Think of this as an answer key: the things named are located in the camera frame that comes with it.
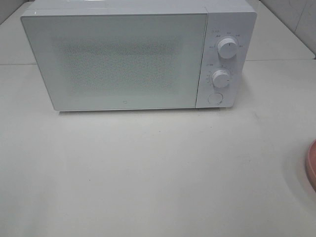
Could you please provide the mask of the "white microwave oven body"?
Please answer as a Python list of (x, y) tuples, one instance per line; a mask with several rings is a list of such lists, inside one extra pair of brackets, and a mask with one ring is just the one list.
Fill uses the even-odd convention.
[[(242, 69), (257, 18), (253, 7), (244, 0), (37, 0), (21, 18), (168, 14), (207, 15), (197, 98), (193, 108), (231, 107), (241, 82)], [(227, 36), (237, 39), (238, 49), (233, 58), (223, 59), (218, 54), (217, 44)], [(220, 69), (231, 74), (230, 82), (224, 88), (214, 87), (211, 78), (213, 72)], [(208, 97), (212, 93), (223, 95), (220, 105), (209, 104)]]

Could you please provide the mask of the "round door release button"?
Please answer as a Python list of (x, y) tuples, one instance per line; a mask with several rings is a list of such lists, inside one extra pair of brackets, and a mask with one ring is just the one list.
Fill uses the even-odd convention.
[(218, 106), (223, 102), (223, 95), (221, 93), (212, 93), (208, 97), (208, 102), (210, 105)]

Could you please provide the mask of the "upper white power knob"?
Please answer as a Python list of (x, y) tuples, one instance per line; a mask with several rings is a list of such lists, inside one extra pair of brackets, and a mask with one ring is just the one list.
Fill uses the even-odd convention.
[(217, 44), (218, 54), (223, 59), (233, 58), (237, 54), (238, 41), (232, 36), (222, 38)]

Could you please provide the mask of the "white microwave door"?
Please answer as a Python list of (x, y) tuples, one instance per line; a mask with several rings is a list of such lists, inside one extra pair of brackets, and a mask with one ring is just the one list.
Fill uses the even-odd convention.
[(193, 108), (206, 14), (23, 16), (57, 111)]

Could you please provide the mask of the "lower white timer knob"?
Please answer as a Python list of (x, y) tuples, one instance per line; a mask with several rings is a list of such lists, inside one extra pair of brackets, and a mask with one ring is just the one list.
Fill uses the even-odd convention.
[(213, 72), (211, 75), (213, 86), (216, 88), (224, 88), (226, 87), (231, 78), (231, 74), (229, 71), (220, 69)]

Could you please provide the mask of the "pink round plate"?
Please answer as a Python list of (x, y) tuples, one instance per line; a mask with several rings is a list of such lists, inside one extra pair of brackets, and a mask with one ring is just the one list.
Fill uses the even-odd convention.
[(305, 159), (307, 178), (314, 190), (316, 190), (316, 141), (314, 140), (307, 152)]

